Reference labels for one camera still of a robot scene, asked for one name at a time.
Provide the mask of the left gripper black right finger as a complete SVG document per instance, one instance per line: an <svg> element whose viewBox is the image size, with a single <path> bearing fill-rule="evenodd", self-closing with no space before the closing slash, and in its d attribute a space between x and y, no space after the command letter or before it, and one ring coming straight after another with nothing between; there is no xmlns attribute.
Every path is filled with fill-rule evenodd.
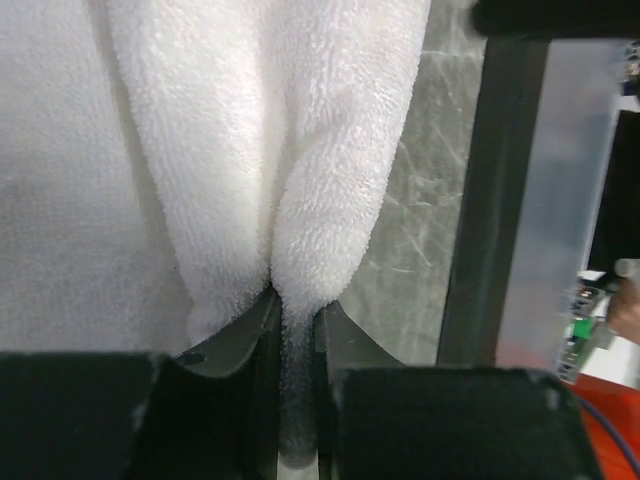
<svg viewBox="0 0 640 480"><path fill-rule="evenodd" d="M314 320L323 479L596 479L578 402L537 369L406 366L333 303Z"/></svg>

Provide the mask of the operator hand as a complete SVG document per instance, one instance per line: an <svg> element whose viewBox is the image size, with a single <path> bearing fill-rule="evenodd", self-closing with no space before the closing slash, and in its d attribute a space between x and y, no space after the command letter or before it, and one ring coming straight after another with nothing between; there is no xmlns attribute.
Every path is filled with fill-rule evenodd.
<svg viewBox="0 0 640 480"><path fill-rule="evenodd" d="M630 280L622 280L619 291L610 299L607 324L619 336L640 343L639 291Z"/></svg>

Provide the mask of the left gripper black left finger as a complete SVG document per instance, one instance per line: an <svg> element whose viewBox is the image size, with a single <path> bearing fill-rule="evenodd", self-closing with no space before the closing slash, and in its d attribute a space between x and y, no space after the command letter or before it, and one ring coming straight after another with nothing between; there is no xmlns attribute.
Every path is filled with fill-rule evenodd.
<svg viewBox="0 0 640 480"><path fill-rule="evenodd" d="M1 356L5 479L273 479L281 302L177 357Z"/></svg>

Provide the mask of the white terry towel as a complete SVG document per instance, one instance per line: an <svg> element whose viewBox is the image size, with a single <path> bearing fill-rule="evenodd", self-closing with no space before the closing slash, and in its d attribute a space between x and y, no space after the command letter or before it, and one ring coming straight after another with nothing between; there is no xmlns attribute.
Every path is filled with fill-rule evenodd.
<svg viewBox="0 0 640 480"><path fill-rule="evenodd" d="M283 301L280 455L316 456L312 318L368 247L426 1L5 1L1 346L166 349Z"/></svg>

